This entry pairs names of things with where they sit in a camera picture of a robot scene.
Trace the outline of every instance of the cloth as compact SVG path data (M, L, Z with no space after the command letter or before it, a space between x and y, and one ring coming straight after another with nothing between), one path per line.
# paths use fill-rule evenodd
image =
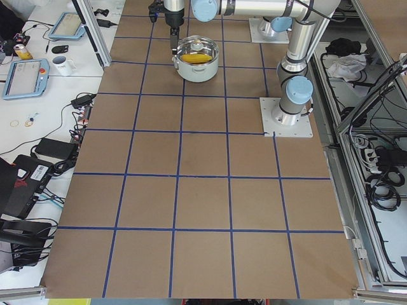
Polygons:
M360 54L361 48L361 43L358 41L351 41L347 38L338 38L332 41L325 49L330 54L347 56L350 54Z
M13 39L23 26L24 22L0 1L0 41Z
M2 2L9 9L13 10L19 18L26 21L30 17L36 5L47 5L50 0L2 0Z
M357 81L361 71L366 67L365 55L348 55L338 58L328 69L332 78L343 78L345 81Z

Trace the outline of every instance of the yellow food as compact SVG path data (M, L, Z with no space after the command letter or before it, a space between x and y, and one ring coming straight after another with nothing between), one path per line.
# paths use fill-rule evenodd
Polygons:
M189 64L206 64L212 60L212 56L208 54L184 54L181 55L181 60Z

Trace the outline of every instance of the pot handle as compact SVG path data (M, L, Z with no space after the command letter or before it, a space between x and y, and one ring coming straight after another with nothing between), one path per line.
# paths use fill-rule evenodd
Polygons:
M174 62L174 68L176 68L176 70L178 70L179 69L179 66L178 66L179 62L178 62L178 60L177 60L177 58L175 56L172 57L172 61Z
M197 73L197 74L204 73L205 70L206 70L206 67L204 67L204 68L192 68L192 71Z

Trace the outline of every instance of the brown cardboard surface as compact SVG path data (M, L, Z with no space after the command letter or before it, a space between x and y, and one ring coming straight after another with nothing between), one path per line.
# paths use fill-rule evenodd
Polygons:
M221 51L216 76L190 83L149 3L125 5L112 50L120 62L99 88L47 297L351 297L315 122L312 139L263 136L258 98L280 96L284 48L249 43L247 17L185 18L181 37L209 36Z
M233 179L231 200L234 228L263 230L286 228L278 181Z
M236 233L233 242L237 293L242 298L296 298L287 234Z
M292 234L291 239L301 297L353 298L349 287L357 287L357 278L344 235Z
M182 175L227 175L226 137L215 134L183 135Z
M106 297L168 296L170 255L170 232L118 232Z
M147 95L141 97L136 128L138 130L179 130L181 104L181 97Z
M181 178L177 209L179 228L228 229L228 180Z
M232 298L230 257L228 233L177 232L173 297Z
M404 37L407 36L405 23L407 15L406 1L398 0L359 0L363 10L370 19L385 49L394 61L399 60L400 53L406 53Z
M228 123L231 132L262 133L259 101L246 98L228 98Z
M122 173L126 167L130 132L89 130L81 145L76 172Z
M47 299L102 297L112 231L58 230L42 284Z
M98 95L92 108L89 128L133 129L139 97L134 95Z
M175 187L175 178L127 177L119 225L172 227Z
M225 132L224 98L186 97L183 130Z
M175 174L179 136L174 133L137 132L128 172Z
M230 172L236 176L277 176L273 139L262 135L230 135Z
M70 187L76 191L69 192L59 224L78 227L114 226L122 185L121 176L73 176Z
M341 230L331 181L285 180L287 218L293 230Z

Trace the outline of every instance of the cooking pot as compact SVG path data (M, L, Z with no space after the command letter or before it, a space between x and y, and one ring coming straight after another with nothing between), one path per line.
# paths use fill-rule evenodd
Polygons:
M213 40L207 37L190 36L180 40L177 54L172 60L182 78L194 83L201 83L216 75L219 48Z

